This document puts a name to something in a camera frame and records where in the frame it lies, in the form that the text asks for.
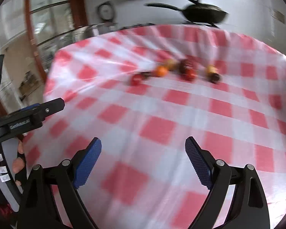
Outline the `person left hand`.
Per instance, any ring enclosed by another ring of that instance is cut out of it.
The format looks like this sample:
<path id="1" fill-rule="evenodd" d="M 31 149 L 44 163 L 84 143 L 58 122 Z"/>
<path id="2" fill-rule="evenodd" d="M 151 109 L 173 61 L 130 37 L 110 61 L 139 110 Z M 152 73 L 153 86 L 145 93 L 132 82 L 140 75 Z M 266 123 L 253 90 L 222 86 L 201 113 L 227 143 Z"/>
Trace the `person left hand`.
<path id="1" fill-rule="evenodd" d="M 20 139 L 18 139 L 17 152 L 19 154 L 24 154 L 24 148 L 22 145 L 22 141 Z M 25 163 L 21 157 L 17 157 L 16 159 L 13 160 L 12 171 L 14 172 L 14 174 L 19 173 L 24 167 Z"/>

